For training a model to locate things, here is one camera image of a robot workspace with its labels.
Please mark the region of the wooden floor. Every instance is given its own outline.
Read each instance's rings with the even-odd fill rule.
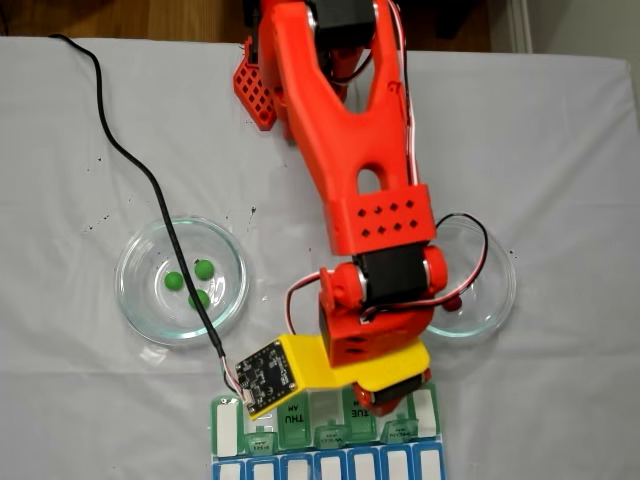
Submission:
[[[403,9],[411,49],[490,50],[486,1],[480,1],[454,40],[435,38],[433,9],[413,1]],[[242,42],[241,0],[0,0],[9,35],[149,38]]]

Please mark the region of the robotic arm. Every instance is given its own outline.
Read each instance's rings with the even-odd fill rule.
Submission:
[[[245,0],[257,29],[234,89],[259,128],[279,119],[323,202],[334,254],[351,256],[294,285],[320,280],[320,336],[283,335],[236,366],[252,418],[307,388],[353,384],[376,414],[393,410],[429,377],[419,340],[429,299],[447,284],[429,191],[410,147],[410,99],[401,79],[398,11],[387,0]],[[364,48],[375,74],[366,111],[342,103]],[[380,190],[361,193],[372,171]]]

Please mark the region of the wall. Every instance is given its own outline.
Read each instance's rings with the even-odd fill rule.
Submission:
[[[534,53],[623,58],[640,88],[640,0],[525,0]]]

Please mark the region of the clear glass dish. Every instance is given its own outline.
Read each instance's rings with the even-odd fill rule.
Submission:
[[[207,293],[209,318],[223,334],[237,318],[249,290],[247,267],[240,245],[224,228],[201,217],[172,217],[173,226],[197,289]],[[213,278],[199,280],[193,266],[208,259]],[[171,241],[162,220],[136,233],[125,247],[116,268],[115,294],[131,326],[143,337],[168,346],[207,340],[198,313],[189,305],[186,285],[169,290],[164,279],[179,272]]]
[[[466,217],[453,217],[438,228],[433,241],[444,253],[449,279],[443,295],[460,285],[475,267],[482,250],[480,228]],[[460,296],[462,306],[449,312],[435,309],[425,338],[447,343],[472,344],[494,333],[509,316],[516,295],[516,274],[511,258],[489,232],[484,268],[476,281]]]

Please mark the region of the yellow plastic part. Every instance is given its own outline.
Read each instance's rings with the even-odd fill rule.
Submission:
[[[269,408],[250,415],[251,420],[289,400],[303,390],[330,390],[358,383],[370,392],[402,382],[424,373],[429,368],[429,353],[420,339],[407,347],[386,355],[333,368],[329,365],[324,341],[320,335],[280,335],[284,353],[296,381],[296,388]]]

